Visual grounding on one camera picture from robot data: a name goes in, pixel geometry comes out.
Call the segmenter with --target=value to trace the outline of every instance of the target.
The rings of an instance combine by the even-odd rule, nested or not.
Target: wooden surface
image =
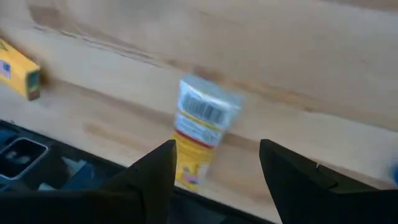
[[[398,51],[394,51],[395,30],[390,29],[395,21],[393,12],[307,0],[300,4],[249,0],[243,6],[232,0],[168,2],[166,9],[184,6],[175,16],[186,16],[178,21],[189,23],[183,27],[191,28],[178,33],[175,29],[181,27],[165,26],[165,22],[173,21],[164,19],[168,17],[153,23],[138,20],[139,24],[153,26],[151,32],[162,28],[164,37],[162,42],[144,35],[137,39],[144,41],[141,43],[134,35],[129,36],[132,39],[121,38],[124,32],[133,30],[145,34],[135,29],[136,24],[112,32],[116,37],[105,28],[93,29],[93,24],[81,24],[85,32],[78,34],[82,28],[76,30],[76,24],[65,22],[65,14],[75,13],[75,19],[87,23],[108,22],[113,29],[119,26],[95,16],[103,12],[100,9],[105,2],[93,4],[92,20],[80,18],[72,10],[77,2],[69,1],[71,11],[61,13],[51,10],[63,7],[52,1],[30,0],[27,4],[23,0],[0,0],[0,34],[42,64],[48,80],[41,99],[33,102],[0,86],[0,119],[128,166],[170,137],[178,81],[185,72],[194,70],[246,97],[241,115],[216,151],[199,194],[280,222],[259,163],[262,138],[376,187],[393,187],[390,171],[398,158],[397,133],[313,111],[395,127],[396,63],[391,60],[397,58]],[[152,10],[141,4],[144,11]],[[194,5],[206,9],[205,13],[191,14]],[[292,9],[299,13],[288,13]],[[363,15],[366,24],[361,22]],[[226,25],[228,19],[244,25],[235,30]],[[299,19],[297,27],[290,24],[294,19]],[[265,30],[258,21],[268,21],[272,29]],[[314,32],[326,32],[320,43],[307,40]],[[139,47],[132,46],[132,41]],[[308,54],[301,58],[300,52]],[[355,61],[358,55],[373,58],[373,64],[361,67]],[[378,67],[375,61],[386,64]],[[390,75],[388,82],[383,75]],[[270,83],[283,88],[271,87]],[[311,98],[297,95],[298,86],[314,91],[305,93]]]
[[[1,0],[0,16],[194,70],[260,97],[398,129],[391,0]],[[124,97],[125,92],[114,92]],[[164,111],[171,113],[170,108]]]

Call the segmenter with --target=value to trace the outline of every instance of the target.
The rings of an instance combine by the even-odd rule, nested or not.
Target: small black compartment
[[[0,152],[0,174],[13,179],[45,154],[47,148],[28,139],[18,139]]]

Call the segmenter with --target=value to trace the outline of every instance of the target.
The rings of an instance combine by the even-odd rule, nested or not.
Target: barcode
[[[224,120],[223,110],[190,95],[185,95],[182,107],[185,112],[209,123],[221,124]]]

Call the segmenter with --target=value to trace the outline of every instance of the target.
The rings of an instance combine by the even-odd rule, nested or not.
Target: red stripe
[[[197,143],[197,144],[199,144],[199,145],[201,145],[201,146],[203,146],[203,147],[206,147],[206,148],[208,148],[208,149],[214,148],[214,146],[207,145],[207,144],[205,144],[205,143],[203,143],[203,142],[201,142],[201,141],[199,141],[199,140],[196,140],[196,139],[192,138],[191,136],[188,136],[188,135],[182,133],[182,132],[181,132],[180,130],[178,130],[177,128],[174,128],[174,130],[175,130],[175,132],[178,133],[179,135],[181,135],[181,136],[183,136],[183,137],[185,137],[185,138],[187,138],[187,139],[193,141],[194,143]]]

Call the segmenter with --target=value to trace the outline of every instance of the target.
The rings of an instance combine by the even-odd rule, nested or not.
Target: yellow box
[[[28,100],[40,96],[40,67],[0,39],[0,81]]]

